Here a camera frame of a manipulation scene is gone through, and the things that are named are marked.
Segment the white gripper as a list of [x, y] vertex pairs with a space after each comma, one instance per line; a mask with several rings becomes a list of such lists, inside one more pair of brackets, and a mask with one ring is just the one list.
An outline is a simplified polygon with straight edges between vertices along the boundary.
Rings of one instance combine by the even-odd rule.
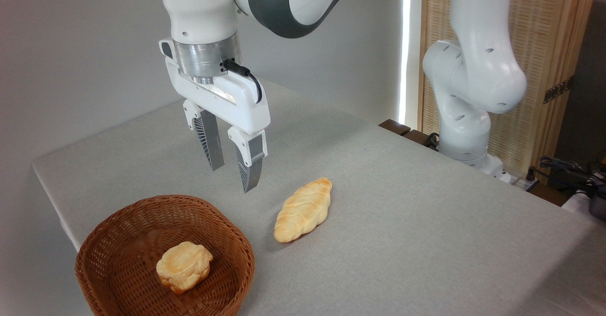
[[211, 84], [197, 83], [180, 71], [171, 39], [160, 40], [159, 46], [173, 87], [187, 99], [183, 109], [188, 126], [203, 146], [211, 169], [224, 165], [217, 116], [232, 125], [228, 134], [236, 149], [242, 186], [245, 193], [251, 191], [258, 185], [267, 156], [263, 129], [270, 124], [270, 111], [266, 98], [258, 102], [254, 81], [235, 72], [213, 78]]

